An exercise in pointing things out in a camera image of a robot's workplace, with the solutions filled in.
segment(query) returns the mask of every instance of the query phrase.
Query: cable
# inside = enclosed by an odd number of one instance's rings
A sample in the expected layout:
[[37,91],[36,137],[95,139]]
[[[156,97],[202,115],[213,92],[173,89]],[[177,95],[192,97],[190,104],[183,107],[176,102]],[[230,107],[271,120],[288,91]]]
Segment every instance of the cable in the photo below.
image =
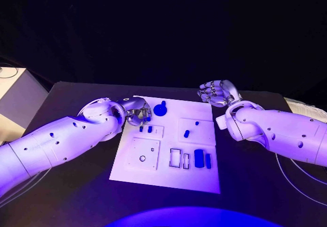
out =
[[[48,174],[48,172],[50,171],[50,169],[46,171],[46,173],[45,173],[45,175],[40,177],[40,179],[36,181],[36,183],[22,192],[22,193],[19,193],[9,201],[6,201],[12,196],[13,196],[13,194],[10,195],[10,197],[7,198],[7,199],[4,199],[4,203],[0,205],[0,208],[9,203],[9,202],[12,202],[19,196],[22,196],[35,186],[36,186],[36,184],[40,182],[40,180],[43,179],[43,177],[46,176],[46,174]],[[33,179],[27,182],[27,184],[22,187],[22,189],[29,185],[29,183],[35,180],[35,178],[37,177],[37,175],[33,177]]]
[[291,161],[292,161],[292,163],[295,164],[295,166],[300,168],[300,170],[307,174],[307,176],[310,176],[315,181],[318,181],[320,183],[323,183],[323,184],[327,185],[327,183],[326,183],[324,181],[318,180],[314,176],[311,176],[311,175],[304,171],[304,169],[298,166],[298,164],[294,162],[292,159],[291,159]]
[[282,175],[284,175],[284,177],[285,177],[288,183],[291,184],[291,186],[297,189],[297,191],[298,191],[308,199],[311,199],[314,202],[317,202],[317,203],[320,203],[321,205],[327,206],[327,204],[324,204],[323,202],[317,201],[317,200],[313,199],[310,196],[307,196],[307,195],[301,192],[301,190],[295,187],[295,185],[291,183],[291,181],[290,181],[290,179],[288,179],[288,177],[287,177],[287,175],[285,175],[285,173],[284,173],[284,170],[282,170],[282,168],[281,168],[278,156],[277,156],[277,163],[278,163],[278,166],[279,166],[279,169],[281,169],[281,173],[282,173]]
[[[10,65],[13,68],[16,68],[16,67],[14,67],[12,64],[9,64],[9,63],[1,62],[0,64]],[[17,73],[19,73],[19,69],[16,68],[16,73],[14,73],[10,77],[0,77],[0,79],[12,78],[12,77],[14,77],[14,76],[17,75]]]

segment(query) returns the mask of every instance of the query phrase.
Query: robotic arm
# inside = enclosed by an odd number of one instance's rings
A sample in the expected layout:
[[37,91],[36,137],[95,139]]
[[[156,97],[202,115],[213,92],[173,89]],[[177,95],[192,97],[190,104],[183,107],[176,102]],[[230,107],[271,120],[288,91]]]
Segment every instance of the robotic arm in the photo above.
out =
[[236,141],[258,142],[269,151],[301,162],[327,166],[327,124],[300,114],[264,110],[242,100],[233,84],[216,80],[200,85],[202,100],[213,106],[228,105],[216,118]]
[[27,178],[68,162],[120,132],[125,118],[138,126],[151,117],[140,97],[94,100],[76,117],[63,117],[0,147],[0,197]]

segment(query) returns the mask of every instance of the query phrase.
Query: white board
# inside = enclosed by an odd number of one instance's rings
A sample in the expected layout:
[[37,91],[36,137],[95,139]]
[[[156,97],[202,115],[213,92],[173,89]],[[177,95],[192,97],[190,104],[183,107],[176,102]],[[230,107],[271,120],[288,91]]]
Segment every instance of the white board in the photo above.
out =
[[[140,127],[125,124],[109,180],[220,193],[212,105],[141,97],[151,109],[166,101],[167,114],[156,116],[153,113],[151,121],[143,126],[143,132]],[[210,169],[206,165],[203,168],[194,167],[196,149],[210,154]],[[176,163],[170,166],[171,150],[173,161],[180,158],[179,167]]]

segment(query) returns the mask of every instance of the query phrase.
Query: robotic hand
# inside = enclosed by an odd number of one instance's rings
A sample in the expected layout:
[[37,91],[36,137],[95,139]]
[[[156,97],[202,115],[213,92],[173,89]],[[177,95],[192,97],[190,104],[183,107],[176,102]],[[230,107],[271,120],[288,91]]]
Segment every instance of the robotic hand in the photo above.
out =
[[218,126],[228,128],[236,141],[258,142],[269,151],[298,161],[327,166],[327,124],[300,114],[264,110],[242,100],[228,80],[200,85],[202,100],[216,107],[228,105],[216,118]]
[[138,126],[151,118],[141,97],[112,102],[94,100],[76,117],[63,117],[0,147],[0,197],[27,178],[78,157],[109,140],[127,122]]

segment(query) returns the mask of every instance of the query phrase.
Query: black table surface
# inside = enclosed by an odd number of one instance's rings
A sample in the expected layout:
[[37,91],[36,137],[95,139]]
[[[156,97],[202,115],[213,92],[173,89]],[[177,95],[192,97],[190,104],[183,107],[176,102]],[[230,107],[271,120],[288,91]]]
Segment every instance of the black table surface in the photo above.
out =
[[[99,97],[117,100],[140,95],[200,101],[196,91],[190,88],[59,82],[24,133],[65,116],[75,116],[84,105]],[[241,94],[266,110],[291,112],[279,94],[252,91]],[[226,108],[213,107],[213,118],[225,111]],[[326,226],[327,207],[292,188],[282,176],[275,154],[255,142],[236,142],[228,130],[219,130],[216,124],[215,134],[220,194],[109,181],[120,133],[76,159],[55,167],[33,189],[0,209],[0,226],[99,227],[141,211],[173,206],[233,210],[282,226]],[[292,183],[326,203],[327,186],[298,170],[288,158],[279,156],[279,160]],[[327,181],[323,167],[305,163],[301,167]]]

